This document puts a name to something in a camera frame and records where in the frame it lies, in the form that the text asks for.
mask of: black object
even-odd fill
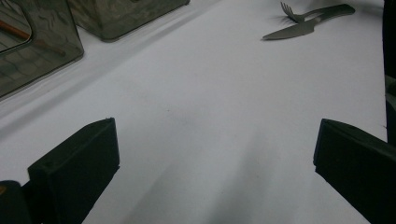
[[[388,143],[396,147],[396,96],[387,94]]]
[[[396,1],[384,1],[382,23],[385,75],[396,78]]]
[[[119,164],[115,120],[89,124],[31,165],[22,188],[0,182],[0,223],[80,224]]]
[[[351,125],[323,119],[316,172],[371,223],[396,223],[396,147]]]

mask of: butter knife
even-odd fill
[[[323,13],[309,21],[303,21],[298,24],[292,25],[280,31],[276,31],[269,35],[265,35],[262,40],[276,40],[276,39],[286,39],[292,38],[300,35],[308,35],[314,32],[314,27],[331,18],[346,16],[355,13],[355,8],[346,5],[345,7],[340,7],[329,12]]]

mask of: fork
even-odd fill
[[[330,11],[330,10],[334,10],[334,9],[339,9],[340,7],[345,7],[347,6],[346,4],[342,4],[342,5],[337,5],[337,6],[333,6],[333,7],[322,7],[322,8],[318,8],[309,12],[306,12],[305,14],[302,15],[297,15],[293,13],[293,10],[291,9],[291,7],[289,7],[286,3],[280,2],[280,5],[282,6],[283,11],[286,13],[286,15],[288,15],[288,17],[297,22],[303,22],[305,21],[305,18],[313,15],[313,14],[317,14],[317,13],[324,13],[326,11]]]

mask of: white tablecloth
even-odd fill
[[[287,2],[296,13],[341,4]],[[84,223],[367,223],[315,173],[320,120],[386,140],[383,2],[313,34],[274,0],[192,0],[0,102],[0,179],[114,117],[120,169]]]

